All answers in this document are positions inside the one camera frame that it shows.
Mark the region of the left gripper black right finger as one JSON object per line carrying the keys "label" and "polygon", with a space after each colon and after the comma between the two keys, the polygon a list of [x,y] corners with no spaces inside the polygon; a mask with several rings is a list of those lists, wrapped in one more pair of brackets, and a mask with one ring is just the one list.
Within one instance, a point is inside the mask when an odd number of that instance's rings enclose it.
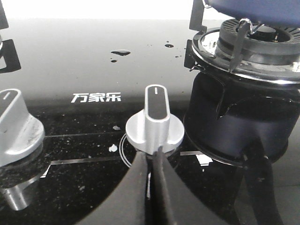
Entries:
{"label": "left gripper black right finger", "polygon": [[152,198],[157,225],[225,225],[184,184],[162,147],[152,159]]}

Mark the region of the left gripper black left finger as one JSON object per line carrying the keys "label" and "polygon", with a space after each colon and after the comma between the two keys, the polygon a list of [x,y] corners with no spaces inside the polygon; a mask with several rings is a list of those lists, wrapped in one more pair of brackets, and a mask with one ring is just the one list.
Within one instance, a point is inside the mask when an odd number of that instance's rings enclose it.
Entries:
{"label": "left gripper black left finger", "polygon": [[138,152],[116,189],[79,225],[143,225],[148,177],[146,155]]}

